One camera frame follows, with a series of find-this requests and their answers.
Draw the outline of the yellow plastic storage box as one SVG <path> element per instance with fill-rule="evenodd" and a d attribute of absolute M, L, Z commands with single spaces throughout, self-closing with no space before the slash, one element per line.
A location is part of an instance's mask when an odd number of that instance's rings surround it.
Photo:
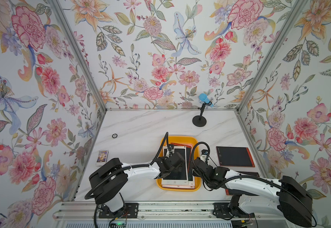
<path fill-rule="evenodd" d="M 172 144 L 180 144 L 193 147 L 198 143 L 197 139 L 191 136 L 182 136 L 182 135 L 171 135 L 168 136 L 169 143 Z M 165 191 L 174 191 L 174 192 L 195 192 L 200 189 L 202 184 L 202 179 L 200 177 L 194 177 L 194 187 L 193 188 L 186 188 L 182 187 L 181 185 L 169 186 L 164 187 L 162 185 L 162 179 L 157 179 L 157 186 Z"/>

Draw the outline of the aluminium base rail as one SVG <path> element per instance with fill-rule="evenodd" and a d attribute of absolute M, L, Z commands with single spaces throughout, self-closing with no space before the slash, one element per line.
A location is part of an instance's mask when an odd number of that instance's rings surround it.
<path fill-rule="evenodd" d="M 211 201 L 143 201 L 138 215 L 116 220 L 99 218 L 92 202 L 64 203 L 54 216 L 54 228 L 292 228 L 277 216 L 255 214 L 246 218 L 217 218 Z"/>

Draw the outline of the pink writing tablet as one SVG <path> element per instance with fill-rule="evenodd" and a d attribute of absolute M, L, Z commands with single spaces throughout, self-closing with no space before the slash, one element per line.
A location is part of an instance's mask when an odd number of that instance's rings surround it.
<path fill-rule="evenodd" d="M 195 181 L 194 181 L 193 171 L 192 171 L 192 168 L 191 168 L 191 165 L 192 165 L 191 150 L 189 148 L 187 148 L 187 151 L 186 151 L 186 162 L 187 162 L 186 171 L 187 171 L 187 174 L 188 174 L 189 184 L 186 185 L 186 186 L 182 186 L 182 187 L 193 188 Z"/>

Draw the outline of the red writing tablet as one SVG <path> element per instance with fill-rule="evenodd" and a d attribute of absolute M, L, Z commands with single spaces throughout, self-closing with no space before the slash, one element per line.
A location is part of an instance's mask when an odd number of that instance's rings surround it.
<path fill-rule="evenodd" d="M 192 144 L 179 144 L 179 143 L 172 142 L 170 145 L 172 145 L 172 146 L 182 146 L 182 147 L 189 148 L 190 150 L 193 148 Z"/>
<path fill-rule="evenodd" d="M 259 173 L 257 172 L 240 172 L 242 175 L 249 175 L 249 176 L 255 176 L 260 177 Z M 226 195 L 247 195 L 247 196 L 255 196 L 255 194 L 242 191 L 242 190 L 234 190 L 234 189 L 225 189 Z"/>
<path fill-rule="evenodd" d="M 221 166 L 255 167 L 255 163 L 247 147 L 217 146 L 216 152 Z"/>

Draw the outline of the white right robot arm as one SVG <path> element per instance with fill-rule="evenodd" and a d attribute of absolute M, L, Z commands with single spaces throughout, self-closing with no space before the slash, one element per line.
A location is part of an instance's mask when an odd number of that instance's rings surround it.
<path fill-rule="evenodd" d="M 265 179 L 245 175 L 221 166 L 212 167 L 200 158 L 192 161 L 193 174 L 200 177 L 211 189 L 242 191 L 268 199 L 266 203 L 252 200 L 237 203 L 233 209 L 245 214 L 262 213 L 283 216 L 291 223 L 304 228 L 317 226 L 313 215 L 313 198 L 295 179 Z"/>

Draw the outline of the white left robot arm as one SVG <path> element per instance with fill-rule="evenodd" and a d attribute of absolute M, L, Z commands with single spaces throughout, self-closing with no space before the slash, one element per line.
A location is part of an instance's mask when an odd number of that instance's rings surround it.
<path fill-rule="evenodd" d="M 84 199 L 94 199 L 97 205 L 105 205 L 115 214 L 126 208 L 120 191 L 128 181 L 162 179 L 184 164 L 185 158 L 178 152 L 139 164 L 122 163 L 119 158 L 111 159 L 89 176 L 91 189 Z"/>

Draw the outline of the white writing tablet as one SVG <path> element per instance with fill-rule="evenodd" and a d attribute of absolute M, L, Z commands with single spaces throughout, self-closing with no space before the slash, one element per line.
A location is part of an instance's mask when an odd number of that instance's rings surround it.
<path fill-rule="evenodd" d="M 189 184 L 186 171 L 186 146 L 173 146 L 171 152 L 165 149 L 165 156 L 169 158 L 172 165 L 170 174 L 162 179 L 163 188 L 173 188 L 173 186 L 186 186 Z"/>

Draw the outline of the small card box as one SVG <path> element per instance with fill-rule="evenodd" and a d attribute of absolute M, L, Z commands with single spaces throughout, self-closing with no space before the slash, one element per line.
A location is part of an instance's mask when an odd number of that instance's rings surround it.
<path fill-rule="evenodd" d="M 98 158 L 96 161 L 97 166 L 102 166 L 107 162 L 108 150 L 99 151 Z"/>

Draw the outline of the black microphone stand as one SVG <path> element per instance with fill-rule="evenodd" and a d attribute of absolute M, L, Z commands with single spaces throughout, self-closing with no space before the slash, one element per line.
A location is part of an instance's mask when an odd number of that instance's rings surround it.
<path fill-rule="evenodd" d="M 206 103 L 203 103 L 201 108 L 200 108 L 200 114 L 198 116 L 194 116 L 192 119 L 193 125 L 197 127 L 204 127 L 207 123 L 206 118 L 203 116 L 204 110 L 206 107 Z"/>

